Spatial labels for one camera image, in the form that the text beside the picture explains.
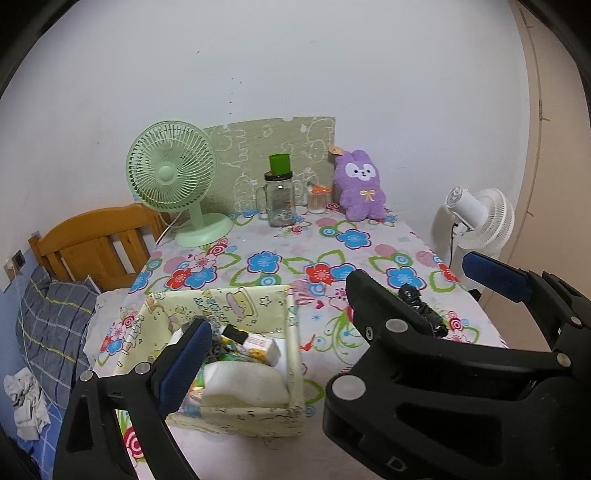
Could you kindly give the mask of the green tissue pack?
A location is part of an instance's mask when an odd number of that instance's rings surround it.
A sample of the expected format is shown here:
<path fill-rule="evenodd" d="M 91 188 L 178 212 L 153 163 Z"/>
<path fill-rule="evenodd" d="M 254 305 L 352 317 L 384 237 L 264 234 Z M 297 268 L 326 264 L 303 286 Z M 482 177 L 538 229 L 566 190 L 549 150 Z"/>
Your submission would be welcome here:
<path fill-rule="evenodd" d="M 179 407 L 179 412 L 185 416 L 200 417 L 200 408 L 202 398 L 204 398 L 204 390 L 204 366 L 201 366 L 190 384 L 189 390 Z"/>

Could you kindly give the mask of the green cartoon cardboard panel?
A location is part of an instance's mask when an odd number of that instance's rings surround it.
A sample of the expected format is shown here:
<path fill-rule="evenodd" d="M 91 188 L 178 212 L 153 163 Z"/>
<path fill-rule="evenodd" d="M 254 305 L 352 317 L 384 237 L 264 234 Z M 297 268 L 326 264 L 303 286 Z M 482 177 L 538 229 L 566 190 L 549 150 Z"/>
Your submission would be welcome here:
<path fill-rule="evenodd" d="M 256 190 L 270 171 L 270 155 L 290 155 L 295 200 L 304 204 L 310 183 L 332 186 L 334 167 L 328 147 L 335 143 L 335 118 L 267 118 L 206 127 L 216 169 L 201 210 L 238 213 L 256 208 Z"/>

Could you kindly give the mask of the grey sock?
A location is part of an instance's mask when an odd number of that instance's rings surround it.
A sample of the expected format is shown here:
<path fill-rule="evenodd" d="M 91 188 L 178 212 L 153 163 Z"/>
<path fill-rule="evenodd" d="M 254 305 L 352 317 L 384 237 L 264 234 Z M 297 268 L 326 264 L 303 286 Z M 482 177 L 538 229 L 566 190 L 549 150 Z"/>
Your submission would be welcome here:
<path fill-rule="evenodd" d="M 221 357 L 225 354 L 225 349 L 220 341 L 214 340 L 211 343 L 211 349 L 209 349 L 207 355 L 204 358 L 204 365 L 214 363 L 221 360 Z"/>

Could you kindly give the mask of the purple plush bunny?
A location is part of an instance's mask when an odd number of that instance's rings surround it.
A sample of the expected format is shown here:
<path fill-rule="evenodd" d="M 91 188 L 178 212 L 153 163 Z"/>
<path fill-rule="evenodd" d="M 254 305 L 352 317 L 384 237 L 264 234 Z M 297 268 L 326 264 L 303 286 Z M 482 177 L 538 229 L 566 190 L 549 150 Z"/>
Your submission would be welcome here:
<path fill-rule="evenodd" d="M 387 216 L 379 171 L 365 151 L 335 156 L 334 183 L 339 206 L 349 221 L 384 220 Z"/>

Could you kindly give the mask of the crumpled white cloth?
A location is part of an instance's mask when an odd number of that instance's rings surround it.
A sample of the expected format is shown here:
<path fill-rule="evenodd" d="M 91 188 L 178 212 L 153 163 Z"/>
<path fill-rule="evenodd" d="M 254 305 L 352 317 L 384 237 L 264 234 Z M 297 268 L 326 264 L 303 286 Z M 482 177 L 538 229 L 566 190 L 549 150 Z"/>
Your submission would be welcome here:
<path fill-rule="evenodd" d="M 45 395 L 33 373 L 24 367 L 14 375 L 6 375 L 3 387 L 14 409 L 17 436 L 25 441 L 39 440 L 51 420 Z"/>

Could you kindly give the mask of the wall power socket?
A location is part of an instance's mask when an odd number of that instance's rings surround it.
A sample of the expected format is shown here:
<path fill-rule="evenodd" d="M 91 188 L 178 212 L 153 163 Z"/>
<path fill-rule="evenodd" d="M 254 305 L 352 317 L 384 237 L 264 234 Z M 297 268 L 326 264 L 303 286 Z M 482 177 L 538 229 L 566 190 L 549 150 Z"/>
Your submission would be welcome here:
<path fill-rule="evenodd" d="M 18 273 L 23 268 L 23 266 L 26 264 L 25 256 L 23 255 L 21 250 L 18 250 L 12 256 L 12 262 L 13 262 L 14 271 L 16 273 Z"/>

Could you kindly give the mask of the toothpick jar orange lid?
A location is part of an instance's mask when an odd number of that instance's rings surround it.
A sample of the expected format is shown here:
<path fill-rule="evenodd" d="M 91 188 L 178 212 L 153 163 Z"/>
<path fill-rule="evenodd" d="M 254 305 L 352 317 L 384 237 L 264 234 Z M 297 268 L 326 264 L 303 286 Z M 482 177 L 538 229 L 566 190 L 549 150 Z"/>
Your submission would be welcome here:
<path fill-rule="evenodd" d="M 327 209 L 327 204 L 331 200 L 332 189 L 330 187 L 308 183 L 307 185 L 307 206 L 308 212 L 312 214 L 322 214 Z"/>

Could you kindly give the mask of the green cup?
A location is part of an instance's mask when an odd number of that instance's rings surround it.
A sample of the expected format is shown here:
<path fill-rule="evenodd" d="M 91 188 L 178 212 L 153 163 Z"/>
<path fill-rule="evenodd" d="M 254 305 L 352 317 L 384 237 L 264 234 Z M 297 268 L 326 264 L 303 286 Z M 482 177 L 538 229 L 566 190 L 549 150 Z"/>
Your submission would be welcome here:
<path fill-rule="evenodd" d="M 270 155 L 270 173 L 273 176 L 287 175 L 291 172 L 290 154 L 278 153 Z"/>

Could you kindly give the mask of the wooden bed headboard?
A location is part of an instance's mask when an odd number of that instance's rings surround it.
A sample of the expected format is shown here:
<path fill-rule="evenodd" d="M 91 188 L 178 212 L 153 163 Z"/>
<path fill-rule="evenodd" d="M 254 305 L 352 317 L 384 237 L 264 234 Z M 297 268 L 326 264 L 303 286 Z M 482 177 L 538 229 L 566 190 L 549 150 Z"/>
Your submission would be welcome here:
<path fill-rule="evenodd" d="M 91 278 L 100 290 L 109 291 L 132 285 L 149 258 L 143 233 L 158 239 L 164 229 L 164 219 L 156 211 L 133 203 L 71 217 L 44 236 L 31 235 L 29 245 L 37 263 L 53 278 Z"/>

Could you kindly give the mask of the yellow fabric storage basket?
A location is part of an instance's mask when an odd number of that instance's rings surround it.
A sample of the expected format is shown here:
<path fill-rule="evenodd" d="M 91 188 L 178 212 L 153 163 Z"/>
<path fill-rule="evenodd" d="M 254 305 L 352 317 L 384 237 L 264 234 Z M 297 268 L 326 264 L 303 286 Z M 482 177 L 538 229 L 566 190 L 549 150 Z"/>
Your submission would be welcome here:
<path fill-rule="evenodd" d="M 152 362 L 195 317 L 209 322 L 211 351 L 178 409 L 178 428 L 249 437 L 304 430 L 297 304 L 287 285 L 156 292 L 147 296 L 106 370 Z"/>

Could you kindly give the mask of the beige door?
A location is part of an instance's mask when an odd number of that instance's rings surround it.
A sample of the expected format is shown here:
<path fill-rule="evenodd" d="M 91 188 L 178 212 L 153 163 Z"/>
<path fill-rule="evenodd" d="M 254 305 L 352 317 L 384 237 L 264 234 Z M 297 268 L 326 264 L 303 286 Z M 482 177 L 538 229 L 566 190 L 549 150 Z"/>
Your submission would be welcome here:
<path fill-rule="evenodd" d="M 590 292 L 590 114 L 557 34 L 516 1 L 482 1 L 482 114 L 496 150 L 485 179 L 515 202 L 501 259 Z"/>

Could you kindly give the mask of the green desk fan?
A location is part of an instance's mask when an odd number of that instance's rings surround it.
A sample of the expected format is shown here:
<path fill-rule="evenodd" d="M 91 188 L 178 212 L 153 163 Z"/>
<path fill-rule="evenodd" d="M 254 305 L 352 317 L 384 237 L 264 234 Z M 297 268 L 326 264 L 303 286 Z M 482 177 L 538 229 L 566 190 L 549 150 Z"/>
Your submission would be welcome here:
<path fill-rule="evenodd" d="M 201 247 L 231 232 L 228 216 L 201 211 L 215 169 L 211 140 L 179 120 L 147 127 L 130 146 L 125 164 L 129 188 L 142 203 L 158 212 L 188 215 L 174 235 L 181 247 Z"/>

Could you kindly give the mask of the white towel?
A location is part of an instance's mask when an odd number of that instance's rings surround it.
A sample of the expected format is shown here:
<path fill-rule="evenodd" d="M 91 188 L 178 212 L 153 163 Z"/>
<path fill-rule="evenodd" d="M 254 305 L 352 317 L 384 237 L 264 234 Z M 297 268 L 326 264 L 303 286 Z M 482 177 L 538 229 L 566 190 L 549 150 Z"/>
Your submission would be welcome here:
<path fill-rule="evenodd" d="M 279 371 L 266 364 L 217 361 L 204 367 L 206 407 L 283 407 L 290 401 Z"/>

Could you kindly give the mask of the blue plaid pillow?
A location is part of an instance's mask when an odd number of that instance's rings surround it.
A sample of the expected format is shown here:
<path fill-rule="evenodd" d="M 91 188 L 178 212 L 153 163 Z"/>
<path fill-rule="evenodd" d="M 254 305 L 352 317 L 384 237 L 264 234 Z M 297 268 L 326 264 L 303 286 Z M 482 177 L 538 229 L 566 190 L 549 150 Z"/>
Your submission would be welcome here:
<path fill-rule="evenodd" d="M 90 280 L 62 282 L 39 266 L 21 298 L 19 350 L 47 398 L 63 410 L 79 375 L 91 368 L 83 347 L 97 296 Z"/>

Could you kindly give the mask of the glass mason jar mug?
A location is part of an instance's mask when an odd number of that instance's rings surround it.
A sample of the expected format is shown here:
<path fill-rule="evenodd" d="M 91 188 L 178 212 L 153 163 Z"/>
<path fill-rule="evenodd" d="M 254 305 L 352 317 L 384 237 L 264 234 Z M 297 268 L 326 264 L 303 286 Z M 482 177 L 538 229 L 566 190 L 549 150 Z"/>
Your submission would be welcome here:
<path fill-rule="evenodd" d="M 263 186 L 256 190 L 256 208 L 259 216 L 270 227 L 282 228 L 296 224 L 296 195 L 293 174 L 264 174 Z"/>

